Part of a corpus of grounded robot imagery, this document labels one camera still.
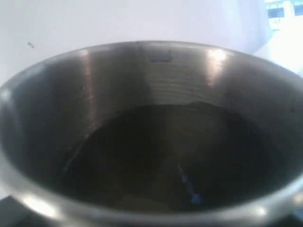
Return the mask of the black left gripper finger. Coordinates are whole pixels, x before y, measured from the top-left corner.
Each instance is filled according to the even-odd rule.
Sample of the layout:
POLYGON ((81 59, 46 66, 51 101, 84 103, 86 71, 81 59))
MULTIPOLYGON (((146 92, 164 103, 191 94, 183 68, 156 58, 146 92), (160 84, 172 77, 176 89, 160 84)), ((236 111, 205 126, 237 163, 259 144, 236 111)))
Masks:
POLYGON ((0 226, 15 227, 26 217, 26 208, 12 197, 0 200, 0 226))

